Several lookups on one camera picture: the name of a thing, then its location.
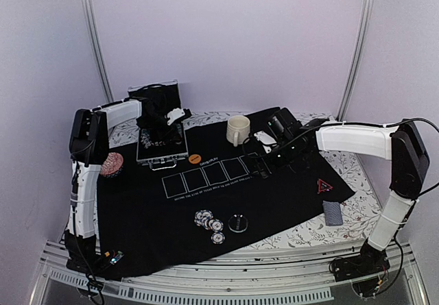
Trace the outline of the aluminium poker chip case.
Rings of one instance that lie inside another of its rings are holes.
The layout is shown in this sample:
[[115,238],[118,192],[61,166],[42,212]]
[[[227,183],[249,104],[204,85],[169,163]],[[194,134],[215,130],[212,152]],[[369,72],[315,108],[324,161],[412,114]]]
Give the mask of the aluminium poker chip case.
[[[180,100],[178,81],[172,80],[155,84],[131,87],[128,89],[131,99],[138,99],[143,115],[158,115],[166,118],[174,108],[183,108]],[[137,163],[151,170],[174,168],[179,160],[188,157],[188,147],[183,121],[174,123],[182,136],[181,143],[153,143],[148,130],[141,130],[137,145]]]

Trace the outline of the orange big blind button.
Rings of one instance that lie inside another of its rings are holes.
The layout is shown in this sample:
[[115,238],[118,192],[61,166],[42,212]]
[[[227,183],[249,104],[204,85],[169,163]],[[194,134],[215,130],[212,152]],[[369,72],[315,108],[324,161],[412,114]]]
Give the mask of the orange big blind button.
[[202,161],[202,157],[199,154],[192,154],[188,157],[188,160],[191,164],[199,164]]

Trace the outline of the clear black dealer button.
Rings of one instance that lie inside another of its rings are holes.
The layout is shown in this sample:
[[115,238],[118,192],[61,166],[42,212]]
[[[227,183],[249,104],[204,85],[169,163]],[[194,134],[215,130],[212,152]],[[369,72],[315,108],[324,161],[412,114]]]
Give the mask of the clear black dealer button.
[[248,219],[242,214],[234,214],[228,220],[228,228],[234,233],[243,233],[248,229]]

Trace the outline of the poker chip stack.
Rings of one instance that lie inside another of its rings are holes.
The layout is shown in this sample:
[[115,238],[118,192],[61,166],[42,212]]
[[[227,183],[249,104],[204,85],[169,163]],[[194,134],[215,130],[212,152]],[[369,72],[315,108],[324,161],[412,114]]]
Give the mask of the poker chip stack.
[[199,210],[195,213],[194,222],[198,227],[203,227],[209,230],[209,221],[213,218],[213,213],[210,210]]

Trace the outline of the blue white chip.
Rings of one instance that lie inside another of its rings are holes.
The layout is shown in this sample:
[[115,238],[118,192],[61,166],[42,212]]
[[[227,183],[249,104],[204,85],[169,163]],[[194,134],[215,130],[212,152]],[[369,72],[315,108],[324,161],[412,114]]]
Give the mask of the blue white chip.
[[214,232],[211,236],[211,241],[213,244],[219,245],[225,241],[225,235],[222,232]]
[[224,229],[224,224],[219,219],[210,219],[208,227],[212,231],[221,232]]

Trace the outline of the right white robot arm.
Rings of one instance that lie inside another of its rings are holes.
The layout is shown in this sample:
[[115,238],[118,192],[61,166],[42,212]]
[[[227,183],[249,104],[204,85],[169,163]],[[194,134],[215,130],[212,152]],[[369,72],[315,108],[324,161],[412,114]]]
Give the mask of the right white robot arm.
[[304,162],[317,151],[364,154],[392,163],[390,196],[359,254],[336,258],[329,266],[336,281],[390,268],[385,250],[407,222],[418,198],[425,193],[422,187],[430,159],[416,122],[413,118],[379,125],[313,119],[302,125],[295,118],[285,119],[276,112],[267,122],[269,132],[251,132],[245,138],[246,142],[257,141],[263,147],[264,154],[250,155],[263,177],[269,175],[270,166]]

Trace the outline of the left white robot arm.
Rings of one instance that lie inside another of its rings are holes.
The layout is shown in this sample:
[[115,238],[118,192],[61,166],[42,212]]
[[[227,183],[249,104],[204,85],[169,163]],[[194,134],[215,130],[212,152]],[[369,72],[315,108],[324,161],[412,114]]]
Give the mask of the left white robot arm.
[[141,130],[148,131],[149,148],[153,151],[140,163],[151,170],[168,169],[188,155],[182,122],[190,116],[190,110],[181,106],[177,81],[137,86],[124,99],[76,111],[69,141],[73,171],[71,209],[64,233],[69,269],[90,274],[102,268],[102,259],[95,252],[93,211],[112,129],[136,121]]

